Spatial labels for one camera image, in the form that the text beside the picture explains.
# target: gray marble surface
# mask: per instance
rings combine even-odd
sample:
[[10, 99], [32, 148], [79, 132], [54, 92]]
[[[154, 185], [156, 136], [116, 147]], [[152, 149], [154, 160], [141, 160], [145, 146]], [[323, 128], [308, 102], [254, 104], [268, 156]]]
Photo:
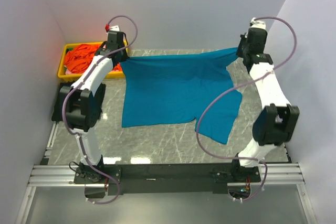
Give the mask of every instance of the gray marble surface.
[[[131, 56], [170, 54], [196, 54], [210, 50], [133, 50]], [[234, 84], [250, 79], [241, 59], [228, 66]], [[105, 163], [209, 163], [228, 162], [213, 158], [198, 146], [195, 135], [195, 121], [184, 124], [121, 127], [121, 116], [126, 81], [110, 79], [102, 106], [103, 114], [96, 124], [99, 147]], [[226, 145], [202, 136], [203, 145], [211, 152], [234, 156], [245, 148], [252, 138], [252, 125], [261, 111], [260, 98], [255, 85], [239, 89], [243, 94], [239, 114]], [[78, 162], [79, 150], [75, 138], [65, 129], [62, 122], [56, 133], [49, 165], [66, 165]], [[280, 146], [266, 157], [267, 162], [287, 162], [286, 149]]]

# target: red cloth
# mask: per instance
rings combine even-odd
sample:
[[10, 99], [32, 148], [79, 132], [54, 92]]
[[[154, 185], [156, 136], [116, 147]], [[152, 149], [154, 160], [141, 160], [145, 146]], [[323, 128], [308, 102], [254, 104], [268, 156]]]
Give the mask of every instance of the red cloth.
[[84, 73], [92, 62], [99, 44], [81, 44], [65, 55], [64, 65], [71, 73]]

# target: wire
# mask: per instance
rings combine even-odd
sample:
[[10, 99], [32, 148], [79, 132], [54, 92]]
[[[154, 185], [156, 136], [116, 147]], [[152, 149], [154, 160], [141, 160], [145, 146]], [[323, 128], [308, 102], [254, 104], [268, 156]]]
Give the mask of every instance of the wire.
[[77, 165], [78, 167], [79, 167], [79, 164], [77, 164], [77, 163], [74, 162], [74, 161], [71, 161], [71, 162], [69, 163], [69, 168], [70, 168], [72, 171], [74, 171], [75, 173], [77, 173], [77, 171], [71, 167], [71, 163], [74, 163], [74, 164]]
[[118, 49], [116, 49], [116, 50], [114, 50], [114, 51], [111, 51], [111, 52], [109, 52], [108, 54], [106, 54], [105, 56], [103, 56], [102, 58], [100, 58], [100, 59], [97, 61], [97, 63], [96, 63], [95, 65], [93, 65], [92, 68], [89, 70], [89, 72], [84, 76], [83, 80], [82, 80], [76, 87], [74, 87], [74, 88], [67, 94], [67, 96], [66, 96], [65, 99], [64, 99], [63, 105], [62, 105], [62, 119], [63, 119], [63, 122], [64, 122], [64, 126], [65, 126], [65, 128], [67, 129], [67, 131], [68, 131], [71, 135], [74, 135], [74, 136], [77, 136], [77, 137], [78, 137], [78, 142], [79, 142], [79, 145], [80, 145], [80, 149], [81, 149], [81, 151], [82, 151], [82, 153], [83, 153], [83, 156], [84, 156], [85, 161], [88, 163], [88, 165], [90, 166], [90, 168], [91, 168], [92, 170], [94, 170], [95, 172], [97, 172], [97, 173], [99, 173], [99, 174], [101, 174], [101, 175], [103, 175], [103, 176], [109, 178], [110, 180], [112, 180], [113, 182], [115, 182], [115, 184], [117, 185], [117, 188], [118, 188], [117, 194], [116, 194], [112, 199], [110, 199], [110, 200], [108, 200], [108, 201], [100, 202], [100, 201], [94, 201], [94, 200], [92, 200], [92, 199], [88, 199], [88, 201], [90, 201], [91, 203], [93, 203], [93, 204], [99, 204], [99, 205], [108, 204], [108, 203], [111, 203], [111, 202], [115, 201], [115, 200], [118, 198], [118, 196], [120, 195], [120, 193], [121, 193], [121, 188], [120, 188], [119, 182], [118, 182], [115, 178], [113, 178], [112, 176], [110, 176], [110, 175], [108, 175], [108, 174], [106, 174], [106, 173], [104, 173], [104, 172], [98, 170], [97, 168], [95, 168], [95, 167], [93, 166], [93, 164], [91, 163], [91, 161], [90, 161], [90, 159], [89, 159], [89, 157], [88, 157], [88, 155], [87, 155], [87, 153], [86, 153], [86, 150], [85, 150], [85, 148], [84, 148], [82, 135], [81, 135], [79, 132], [76, 132], [76, 131], [73, 131], [72, 129], [70, 129], [70, 127], [69, 127], [69, 125], [68, 125], [67, 118], [66, 118], [66, 106], [67, 106], [67, 103], [68, 103], [68, 101], [69, 101], [70, 96], [72, 96], [72, 94], [75, 93], [75, 92], [76, 92], [76, 91], [77, 91], [77, 90], [78, 90], [78, 89], [85, 83], [85, 81], [91, 76], [91, 74], [92, 74], [93, 71], [95, 70], [96, 66], [97, 66], [101, 61], [105, 60], [105, 59], [108, 58], [110, 55], [115, 54], [116, 52], [120, 52], [120, 51], [122, 51], [122, 50], [124, 50], [124, 49], [130, 47], [130, 46], [135, 42], [135, 40], [137, 39], [137, 36], [138, 36], [138, 27], [137, 27], [136, 23], [134, 22], [134, 20], [132, 20], [130, 17], [128, 17], [128, 16], [126, 16], [126, 15], [118, 15], [118, 16], [115, 16], [115, 17], [111, 18], [111, 19], [109, 20], [109, 22], [107, 23], [107, 25], [109, 25], [109, 24], [110, 24], [113, 20], [115, 20], [116, 18], [120, 18], [120, 17], [122, 17], [122, 18], [126, 18], [126, 19], [128, 19], [130, 22], [133, 23], [133, 25], [134, 25], [134, 27], [135, 27], [135, 36], [134, 36], [133, 40], [132, 40], [128, 45], [126, 45], [126, 46], [124, 46], [124, 47], [121, 47], [121, 48], [118, 48]]
[[265, 173], [264, 173], [264, 178], [263, 180], [261, 181], [261, 184], [260, 186], [258, 187], [258, 189], [252, 194], [250, 195], [248, 198], [246, 199], [243, 199], [243, 201], [245, 200], [249, 200], [249, 199], [252, 199], [254, 196], [256, 196], [263, 188], [264, 184], [265, 184], [265, 181], [266, 181], [266, 177], [267, 177], [267, 172], [268, 172], [268, 166], [267, 164], [265, 163], [265, 161], [262, 161], [262, 160], [258, 160], [257, 158], [253, 158], [253, 157], [225, 157], [225, 156], [219, 156], [219, 155], [216, 155], [210, 151], [208, 151], [202, 144], [201, 144], [201, 141], [199, 140], [200, 139], [200, 136], [199, 136], [199, 133], [200, 133], [200, 124], [205, 116], [205, 114], [209, 111], [209, 109], [220, 99], [222, 98], [223, 96], [225, 96], [226, 94], [234, 91], [234, 90], [237, 90], [241, 87], [244, 87], [244, 86], [248, 86], [248, 85], [251, 85], [257, 81], [260, 81], [262, 79], [264, 79], [265, 77], [267, 77], [269, 74], [271, 74], [274, 70], [282, 67], [284, 64], [286, 64], [291, 58], [292, 56], [294, 55], [295, 51], [296, 51], [296, 47], [297, 47], [297, 36], [295, 34], [295, 31], [294, 29], [292, 28], [292, 26], [286, 22], [285, 20], [281, 19], [281, 18], [278, 18], [278, 17], [272, 17], [272, 16], [265, 16], [265, 17], [259, 17], [259, 18], [256, 18], [255, 20], [261, 20], [261, 19], [274, 19], [274, 20], [277, 20], [277, 21], [280, 21], [282, 23], [284, 23], [288, 28], [289, 30], [292, 32], [292, 35], [293, 35], [293, 40], [294, 40], [294, 45], [293, 45], [293, 49], [291, 51], [291, 53], [289, 54], [289, 56], [283, 61], [281, 62], [280, 64], [274, 66], [273, 70], [270, 71], [270, 72], [267, 72], [266, 74], [264, 74], [262, 77], [259, 77], [255, 80], [251, 80], [251, 81], [248, 81], [248, 82], [245, 82], [245, 83], [242, 83], [242, 84], [239, 84], [235, 87], [232, 87], [226, 91], [224, 91], [222, 94], [220, 94], [218, 97], [216, 97], [209, 105], [208, 107], [206, 107], [206, 109], [203, 111], [201, 117], [199, 118], [199, 121], [197, 123], [197, 128], [196, 128], [196, 139], [197, 139], [197, 142], [198, 142], [198, 145], [200, 146], [200, 148], [205, 152], [207, 153], [208, 155], [212, 156], [212, 157], [216, 157], [216, 158], [219, 158], [219, 159], [226, 159], [226, 160], [233, 160], [233, 159], [245, 159], [245, 160], [252, 160], [252, 161], [257, 161], [261, 164], [263, 164], [265, 166]]

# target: wall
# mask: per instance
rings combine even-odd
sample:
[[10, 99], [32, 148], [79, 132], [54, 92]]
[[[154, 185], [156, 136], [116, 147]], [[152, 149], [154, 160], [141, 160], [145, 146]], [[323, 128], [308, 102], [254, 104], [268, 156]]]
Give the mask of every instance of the wall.
[[[279, 17], [292, 24], [298, 49], [292, 61], [279, 69], [279, 82], [300, 118], [289, 153], [298, 161], [319, 223], [335, 223], [336, 79], [334, 31], [336, 0], [286, 0]], [[276, 62], [288, 55], [292, 38], [274, 23], [266, 52]]]
[[[134, 48], [236, 47], [252, 17], [277, 15], [285, 0], [47, 0], [66, 42], [106, 40], [105, 23], [126, 14], [139, 25]], [[134, 28], [117, 21], [131, 38]]]
[[1, 223], [14, 223], [51, 129], [64, 39], [44, 0], [0, 0]]

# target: gray wall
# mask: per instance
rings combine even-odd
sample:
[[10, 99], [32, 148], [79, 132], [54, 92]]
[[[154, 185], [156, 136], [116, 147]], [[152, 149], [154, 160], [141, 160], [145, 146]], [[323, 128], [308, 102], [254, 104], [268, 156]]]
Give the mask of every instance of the gray wall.
[[[284, 93], [301, 114], [289, 152], [298, 161], [319, 223], [335, 223], [336, 188], [336, 0], [286, 0], [279, 17], [297, 32], [292, 61], [277, 72]], [[288, 55], [292, 37], [274, 23], [266, 52], [279, 62]]]
[[0, 218], [14, 223], [48, 141], [64, 40], [44, 0], [0, 6]]
[[[126, 14], [139, 25], [134, 48], [236, 47], [252, 17], [277, 15], [285, 0], [47, 0], [66, 42], [105, 40], [105, 23]], [[129, 37], [132, 26], [117, 21]]]

